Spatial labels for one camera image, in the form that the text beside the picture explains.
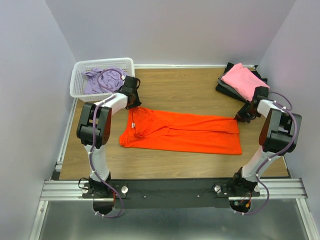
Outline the orange t-shirt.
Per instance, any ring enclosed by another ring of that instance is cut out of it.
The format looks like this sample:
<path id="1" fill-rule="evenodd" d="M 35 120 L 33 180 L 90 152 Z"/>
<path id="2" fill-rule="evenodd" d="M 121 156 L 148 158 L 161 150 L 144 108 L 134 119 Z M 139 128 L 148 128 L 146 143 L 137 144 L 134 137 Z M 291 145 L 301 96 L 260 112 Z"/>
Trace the orange t-shirt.
<path id="1" fill-rule="evenodd" d="M 129 110 L 127 126 L 119 137 L 124 148 L 241 155 L 240 131 L 235 119 L 145 107 Z"/>

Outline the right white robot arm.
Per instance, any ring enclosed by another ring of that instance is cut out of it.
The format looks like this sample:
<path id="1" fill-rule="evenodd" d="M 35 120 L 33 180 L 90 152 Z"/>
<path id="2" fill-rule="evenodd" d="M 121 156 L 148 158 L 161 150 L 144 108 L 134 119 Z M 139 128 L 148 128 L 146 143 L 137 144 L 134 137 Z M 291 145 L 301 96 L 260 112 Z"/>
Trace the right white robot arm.
<path id="1" fill-rule="evenodd" d="M 256 153 L 234 174 L 227 187 L 236 196 L 252 193 L 274 160 L 291 153 L 298 142 L 302 116 L 292 112 L 293 105 L 284 95 L 277 93 L 287 101 L 288 107 L 269 99 L 270 93 L 268 87 L 256 87 L 252 100 L 247 101 L 234 118 L 239 123 L 250 123 L 255 118 L 265 117 Z"/>

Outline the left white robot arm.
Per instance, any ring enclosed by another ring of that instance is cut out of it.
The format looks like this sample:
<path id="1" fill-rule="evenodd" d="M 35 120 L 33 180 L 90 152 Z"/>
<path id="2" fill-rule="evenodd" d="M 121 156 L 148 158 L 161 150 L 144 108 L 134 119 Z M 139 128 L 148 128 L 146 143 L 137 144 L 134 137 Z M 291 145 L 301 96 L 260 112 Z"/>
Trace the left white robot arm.
<path id="1" fill-rule="evenodd" d="M 126 76 L 124 85 L 107 98 L 85 103 L 82 107 L 76 136 L 87 151 L 90 175 L 88 183 L 81 187 L 83 195 L 101 198 L 111 194 L 111 173 L 106 160 L 106 147 L 111 133 L 113 114 L 141 105 L 138 95 L 141 80 Z"/>

